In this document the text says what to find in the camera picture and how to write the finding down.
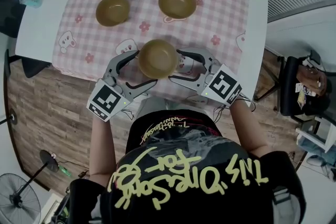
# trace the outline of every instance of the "chair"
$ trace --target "chair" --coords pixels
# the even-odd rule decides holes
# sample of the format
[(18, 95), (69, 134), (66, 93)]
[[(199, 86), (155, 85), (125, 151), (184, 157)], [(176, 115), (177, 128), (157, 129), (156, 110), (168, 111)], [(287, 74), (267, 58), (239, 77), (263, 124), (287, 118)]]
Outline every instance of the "chair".
[[(19, 0), (0, 0), (0, 32), (6, 36), (17, 38), (20, 24), (26, 6), (19, 3)], [(8, 50), (5, 53), (5, 72), (7, 77), (11, 74), (10, 64), (16, 60), (22, 60), (22, 66), (26, 77), (31, 78), (49, 67), (49, 62), (19, 56), (9, 56)]]
[[(295, 58), (288, 57), (286, 65), (284, 57), (279, 57), (278, 61), (281, 61), (280, 76), (277, 78), (264, 64), (262, 67), (271, 76), (275, 85), (263, 94), (260, 98), (256, 95), (254, 100), (259, 102), (260, 100), (268, 97), (270, 94), (280, 91), (278, 94), (278, 107), (280, 107), (280, 113), (284, 116), (290, 116), (292, 119), (299, 123), (304, 121), (299, 119), (298, 115), (315, 115), (323, 118), (336, 126), (336, 72), (325, 72), (327, 76), (327, 91), (324, 96), (311, 97), (307, 96), (306, 104), (301, 109), (297, 100), (299, 93), (295, 92), (296, 83), (299, 81), (296, 78), (296, 74), (299, 65), (307, 59), (307, 57)], [(309, 59), (315, 61), (320, 65), (320, 59), (315, 51), (311, 52)]]

